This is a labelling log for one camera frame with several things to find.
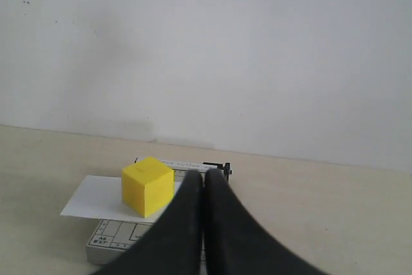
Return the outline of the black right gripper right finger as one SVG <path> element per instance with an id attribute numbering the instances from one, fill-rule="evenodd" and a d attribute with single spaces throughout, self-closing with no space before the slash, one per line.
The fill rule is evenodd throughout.
<path id="1" fill-rule="evenodd" d="M 217 169 L 204 179 L 203 240 L 208 274 L 326 273 L 268 233 Z"/>

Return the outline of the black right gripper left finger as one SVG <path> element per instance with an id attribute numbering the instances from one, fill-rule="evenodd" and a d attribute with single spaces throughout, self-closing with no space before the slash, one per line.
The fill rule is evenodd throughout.
<path id="1" fill-rule="evenodd" d="M 187 172 L 171 203 L 126 252 L 95 274 L 199 274 L 203 179 Z"/>

